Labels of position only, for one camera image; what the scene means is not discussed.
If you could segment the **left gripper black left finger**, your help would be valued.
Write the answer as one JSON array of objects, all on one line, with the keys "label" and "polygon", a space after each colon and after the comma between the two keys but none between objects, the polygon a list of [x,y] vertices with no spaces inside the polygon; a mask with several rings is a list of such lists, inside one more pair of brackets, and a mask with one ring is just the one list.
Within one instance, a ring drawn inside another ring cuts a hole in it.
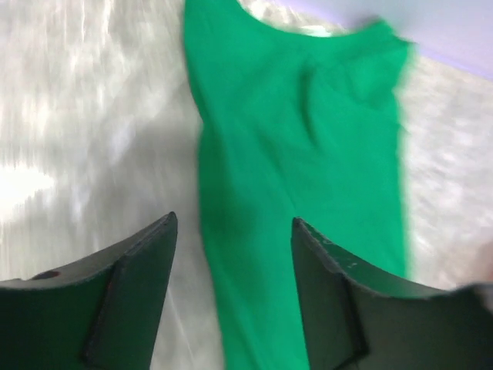
[{"label": "left gripper black left finger", "polygon": [[178,220],[31,279],[1,283],[3,369],[148,369]]}]

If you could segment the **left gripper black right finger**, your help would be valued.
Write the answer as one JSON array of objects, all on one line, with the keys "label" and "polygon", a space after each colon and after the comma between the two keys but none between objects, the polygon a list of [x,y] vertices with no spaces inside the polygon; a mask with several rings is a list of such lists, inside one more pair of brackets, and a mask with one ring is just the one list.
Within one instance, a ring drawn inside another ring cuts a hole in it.
[{"label": "left gripper black right finger", "polygon": [[297,293],[312,369],[490,369],[492,286],[452,291],[390,274],[292,223]]}]

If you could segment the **green t shirt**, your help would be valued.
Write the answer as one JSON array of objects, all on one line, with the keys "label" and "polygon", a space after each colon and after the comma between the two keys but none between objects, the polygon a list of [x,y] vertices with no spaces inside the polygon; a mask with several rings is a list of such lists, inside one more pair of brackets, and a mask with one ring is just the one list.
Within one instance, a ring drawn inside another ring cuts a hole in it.
[{"label": "green t shirt", "polygon": [[184,49],[203,120],[199,202],[228,369],[308,366],[291,222],[407,273],[394,95],[410,52],[382,20],[285,32],[236,1],[188,1]]}]

